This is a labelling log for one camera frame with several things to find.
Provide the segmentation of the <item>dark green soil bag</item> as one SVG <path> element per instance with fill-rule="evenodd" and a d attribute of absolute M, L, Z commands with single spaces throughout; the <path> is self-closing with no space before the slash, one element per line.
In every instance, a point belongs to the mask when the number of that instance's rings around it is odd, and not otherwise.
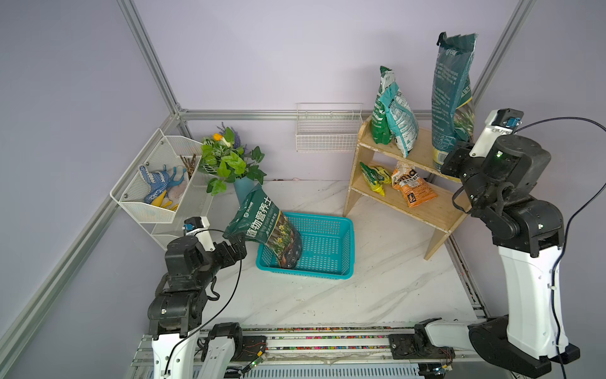
<path fill-rule="evenodd" d="M 475 110 L 470 83 L 478 35 L 440 33 L 432 83 L 432 160 L 440 170 L 457 143 L 471 142 Z"/>
<path fill-rule="evenodd" d="M 280 268 L 295 268 L 302 255 L 300 232 L 260 184 L 246 195 L 223 234 L 226 239 L 238 236 L 265 245 Z"/>

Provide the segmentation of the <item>teal white fertilizer bag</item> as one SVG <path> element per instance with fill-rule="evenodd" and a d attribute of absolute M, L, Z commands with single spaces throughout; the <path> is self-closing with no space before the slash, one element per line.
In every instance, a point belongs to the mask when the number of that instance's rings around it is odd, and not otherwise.
<path fill-rule="evenodd" d="M 395 81 L 381 82 L 380 108 L 402 156 L 410 155 L 418 139 L 418 121 Z"/>

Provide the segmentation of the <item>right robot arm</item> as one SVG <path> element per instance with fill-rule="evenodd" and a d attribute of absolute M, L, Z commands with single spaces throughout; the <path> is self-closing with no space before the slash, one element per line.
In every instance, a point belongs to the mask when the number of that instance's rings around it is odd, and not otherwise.
<path fill-rule="evenodd" d="M 562 322 L 563 216 L 531 195 L 550 159 L 537 142 L 516 134 L 497 137 L 484 152 L 461 142 L 448 154 L 442 172 L 462 181 L 470 215 L 490 230 L 498 249 L 508 313 L 476 322 L 425 320 L 410 335 L 389 337 L 394 358 L 450 360 L 456 350 L 472 350 L 487 363 L 530 378 L 548 374 L 553 363 L 579 358 Z"/>

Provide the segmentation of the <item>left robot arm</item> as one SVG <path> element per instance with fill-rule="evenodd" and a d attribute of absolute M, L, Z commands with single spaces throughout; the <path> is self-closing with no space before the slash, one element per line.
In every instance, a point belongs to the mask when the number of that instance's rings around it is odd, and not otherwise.
<path fill-rule="evenodd" d="M 148 308 L 155 378 L 242 378 L 266 358 L 265 338 L 244 337 L 237 322 L 213 325 L 200 339 L 207 303 L 215 292 L 219 270 L 241 262 L 247 254 L 242 235 L 216 243 L 207 251 L 194 235 L 169 243 L 167 273 Z"/>

